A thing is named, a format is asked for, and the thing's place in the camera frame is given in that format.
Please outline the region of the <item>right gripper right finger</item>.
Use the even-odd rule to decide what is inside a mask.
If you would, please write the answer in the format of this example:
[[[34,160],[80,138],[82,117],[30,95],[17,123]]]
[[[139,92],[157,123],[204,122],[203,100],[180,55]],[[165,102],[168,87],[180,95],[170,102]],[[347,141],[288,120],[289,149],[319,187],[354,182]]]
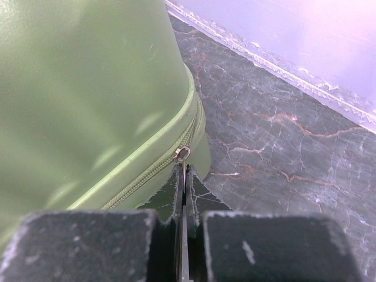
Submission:
[[[230,210],[189,166],[189,274],[194,281],[361,281],[341,226],[320,214]]]

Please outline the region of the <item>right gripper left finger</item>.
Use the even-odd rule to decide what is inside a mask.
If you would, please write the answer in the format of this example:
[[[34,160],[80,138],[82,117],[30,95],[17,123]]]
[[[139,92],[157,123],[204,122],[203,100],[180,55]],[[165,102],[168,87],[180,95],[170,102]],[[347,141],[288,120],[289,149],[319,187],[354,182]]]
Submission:
[[[181,281],[183,166],[164,184],[157,211],[45,211],[26,217],[1,260],[2,281]]]

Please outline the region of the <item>green suitcase blue lining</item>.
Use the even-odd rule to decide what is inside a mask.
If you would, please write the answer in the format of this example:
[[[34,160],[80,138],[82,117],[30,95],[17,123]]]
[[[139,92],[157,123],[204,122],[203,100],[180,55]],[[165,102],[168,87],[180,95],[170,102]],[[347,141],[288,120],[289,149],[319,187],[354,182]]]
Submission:
[[[211,165],[163,1],[1,2],[1,247],[38,210],[133,209]]]

